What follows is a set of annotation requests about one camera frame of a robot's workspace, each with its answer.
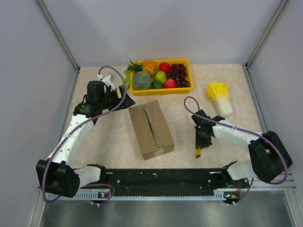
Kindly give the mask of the yellow utility knife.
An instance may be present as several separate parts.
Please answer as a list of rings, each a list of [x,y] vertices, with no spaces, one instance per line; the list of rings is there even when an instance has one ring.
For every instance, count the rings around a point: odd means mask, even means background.
[[[201,157],[201,148],[197,147],[195,151],[195,158],[200,158]]]

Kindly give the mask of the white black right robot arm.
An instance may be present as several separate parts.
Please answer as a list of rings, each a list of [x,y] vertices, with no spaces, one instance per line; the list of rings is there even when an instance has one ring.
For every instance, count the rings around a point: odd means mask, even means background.
[[[221,182],[226,187],[234,186],[244,178],[258,178],[274,184],[272,181],[289,167],[293,161],[279,136],[273,132],[253,132],[237,126],[225,118],[210,118],[203,110],[191,116],[196,124],[196,147],[207,148],[212,145],[211,138],[226,140],[247,151],[250,159],[232,162],[225,166]]]

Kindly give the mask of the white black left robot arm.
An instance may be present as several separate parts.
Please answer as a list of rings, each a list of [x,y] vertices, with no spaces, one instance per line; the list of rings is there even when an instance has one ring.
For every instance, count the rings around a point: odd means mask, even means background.
[[[113,88],[109,83],[90,81],[87,93],[75,106],[71,122],[59,144],[46,160],[39,160],[36,165],[43,192],[72,198],[79,188],[89,183],[99,188],[105,186],[107,175],[102,173],[102,166],[90,164],[74,170],[75,158],[98,118],[133,105],[135,101],[129,97],[124,85]]]

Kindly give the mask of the brown cardboard express box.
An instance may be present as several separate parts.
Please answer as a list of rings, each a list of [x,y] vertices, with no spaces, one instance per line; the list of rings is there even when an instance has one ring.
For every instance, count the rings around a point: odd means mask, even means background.
[[[174,140],[157,100],[131,107],[129,114],[144,160],[174,151]]]

